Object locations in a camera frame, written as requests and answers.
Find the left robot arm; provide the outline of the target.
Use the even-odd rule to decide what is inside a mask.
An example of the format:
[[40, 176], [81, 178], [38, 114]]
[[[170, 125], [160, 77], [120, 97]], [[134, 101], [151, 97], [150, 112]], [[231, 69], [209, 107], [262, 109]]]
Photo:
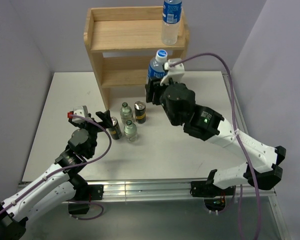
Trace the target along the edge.
[[98, 111], [96, 122], [85, 106], [68, 112], [70, 124], [77, 127], [65, 150], [54, 163], [25, 188], [0, 201], [0, 240], [18, 240], [26, 232], [30, 221], [55, 206], [70, 202], [70, 215], [77, 219], [92, 205], [91, 189], [79, 172], [94, 163], [98, 133], [113, 126], [109, 110]]

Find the black can yellow label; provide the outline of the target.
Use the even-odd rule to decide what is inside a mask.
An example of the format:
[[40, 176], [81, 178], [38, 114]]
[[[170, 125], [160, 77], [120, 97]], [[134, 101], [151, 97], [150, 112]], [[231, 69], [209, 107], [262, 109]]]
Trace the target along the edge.
[[138, 124], [146, 122], [146, 104], [143, 101], [136, 101], [134, 103], [135, 121]]

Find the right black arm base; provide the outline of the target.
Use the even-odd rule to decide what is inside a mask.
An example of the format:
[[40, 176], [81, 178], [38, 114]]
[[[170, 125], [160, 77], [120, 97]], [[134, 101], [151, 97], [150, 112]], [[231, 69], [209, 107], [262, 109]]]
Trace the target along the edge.
[[191, 181], [189, 193], [194, 198], [202, 198], [205, 210], [217, 216], [234, 203], [236, 187], [221, 189], [213, 184], [207, 184], [206, 180]]

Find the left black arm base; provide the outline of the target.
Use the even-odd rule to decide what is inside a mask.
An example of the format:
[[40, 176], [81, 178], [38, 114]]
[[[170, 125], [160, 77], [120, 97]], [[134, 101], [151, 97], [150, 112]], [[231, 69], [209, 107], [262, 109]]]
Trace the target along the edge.
[[[102, 184], [87, 184], [82, 188], [78, 188], [73, 198], [68, 200], [68, 213], [71, 218], [81, 221], [89, 221], [99, 218], [104, 213], [104, 207], [96, 202], [102, 200], [104, 186]], [[100, 213], [91, 217], [80, 217], [86, 215], [93, 206], [100, 208]]]

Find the blue label water bottle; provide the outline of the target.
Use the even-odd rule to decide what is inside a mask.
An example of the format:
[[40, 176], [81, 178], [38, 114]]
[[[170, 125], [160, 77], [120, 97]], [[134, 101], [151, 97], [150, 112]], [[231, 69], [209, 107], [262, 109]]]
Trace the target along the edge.
[[163, 44], [171, 46], [177, 42], [181, 15], [181, 0], [165, 0], [163, 2], [161, 28], [161, 41]]

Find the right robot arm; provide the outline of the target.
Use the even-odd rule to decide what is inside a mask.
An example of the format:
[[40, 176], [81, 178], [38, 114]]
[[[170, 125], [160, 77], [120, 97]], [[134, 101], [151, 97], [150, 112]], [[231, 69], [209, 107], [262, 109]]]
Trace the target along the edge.
[[184, 83], [170, 79], [162, 84], [161, 79], [150, 78], [145, 91], [146, 102], [162, 106], [173, 126], [182, 126], [189, 136], [220, 146], [245, 161], [236, 167], [211, 170], [201, 187], [205, 196], [214, 197], [242, 184], [268, 191], [282, 180], [283, 146], [263, 144], [235, 128], [219, 112], [196, 104], [195, 92]]

